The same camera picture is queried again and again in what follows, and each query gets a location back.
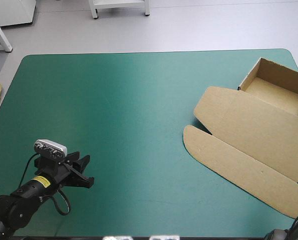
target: open cardboard box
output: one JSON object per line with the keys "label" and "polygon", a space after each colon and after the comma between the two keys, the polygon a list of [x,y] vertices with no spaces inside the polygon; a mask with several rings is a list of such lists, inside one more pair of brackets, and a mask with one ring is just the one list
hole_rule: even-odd
{"label": "open cardboard box", "polygon": [[194,109],[211,132],[184,129],[199,162],[253,196],[298,215],[298,72],[261,58],[238,90],[209,87]]}

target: green table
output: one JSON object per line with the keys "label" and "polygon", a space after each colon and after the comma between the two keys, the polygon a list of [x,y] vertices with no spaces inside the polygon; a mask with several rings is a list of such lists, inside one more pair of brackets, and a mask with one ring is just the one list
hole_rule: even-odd
{"label": "green table", "polygon": [[[208,86],[236,89],[285,49],[25,57],[0,108],[0,195],[16,189],[36,139],[90,154],[91,189],[65,188],[17,235],[262,237],[288,218],[195,161],[182,142]],[[27,180],[32,177],[30,166]]]}

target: white shelf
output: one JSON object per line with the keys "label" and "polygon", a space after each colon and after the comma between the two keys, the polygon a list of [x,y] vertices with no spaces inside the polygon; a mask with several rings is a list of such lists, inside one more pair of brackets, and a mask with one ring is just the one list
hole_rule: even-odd
{"label": "white shelf", "polygon": [[93,0],[96,9],[142,7],[144,0]]}
{"label": "white shelf", "polygon": [[92,17],[98,18],[98,9],[144,7],[145,15],[150,15],[149,0],[89,0]]}

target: black cable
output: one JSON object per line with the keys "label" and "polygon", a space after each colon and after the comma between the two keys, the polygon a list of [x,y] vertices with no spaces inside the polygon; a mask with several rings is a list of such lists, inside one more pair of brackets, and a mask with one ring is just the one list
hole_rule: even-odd
{"label": "black cable", "polygon": [[63,193],[63,191],[61,191],[61,189],[58,189],[57,190],[58,193],[61,195],[61,197],[64,199],[65,203],[67,204],[67,207],[68,207],[68,211],[67,212],[64,212],[60,209],[56,199],[52,196],[52,195],[46,195],[46,196],[43,196],[42,199],[51,199],[53,201],[53,204],[54,204],[54,207],[55,209],[57,210],[57,212],[62,215],[62,216],[65,216],[65,215],[68,215],[71,211],[71,204],[69,202],[69,199],[67,198],[67,196]]}
{"label": "black cable", "polygon": [[294,220],[294,222],[293,222],[291,228],[288,230],[288,234],[287,234],[286,240],[289,239],[289,236],[290,236],[290,234],[292,233],[292,231],[294,230],[294,228],[296,227],[297,223],[298,223],[298,216],[297,216],[297,218]]}
{"label": "black cable", "polygon": [[23,175],[22,175],[22,178],[21,178],[21,180],[20,180],[20,183],[19,183],[18,188],[21,187],[22,181],[23,181],[23,179],[24,179],[25,173],[27,172],[27,169],[28,169],[28,166],[29,166],[31,160],[32,160],[35,156],[37,156],[37,155],[38,155],[38,153],[32,155],[32,156],[29,158],[29,160],[28,160],[28,162],[27,162],[27,165],[25,166],[25,169],[24,169],[24,172],[23,172]]}

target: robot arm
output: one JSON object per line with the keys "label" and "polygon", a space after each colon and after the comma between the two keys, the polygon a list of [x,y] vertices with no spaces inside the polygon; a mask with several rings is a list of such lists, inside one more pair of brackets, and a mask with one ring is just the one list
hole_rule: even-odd
{"label": "robot arm", "polygon": [[[90,188],[93,177],[82,175],[90,156],[79,159],[79,152],[67,154],[66,147],[48,140],[37,140],[34,145],[37,155],[35,177],[21,185],[10,195],[0,196],[0,240],[8,239],[19,228],[24,228],[33,214],[48,199],[52,199],[62,215],[70,212],[70,203],[61,188]],[[53,195],[58,192],[65,199],[68,212],[62,212]]]}

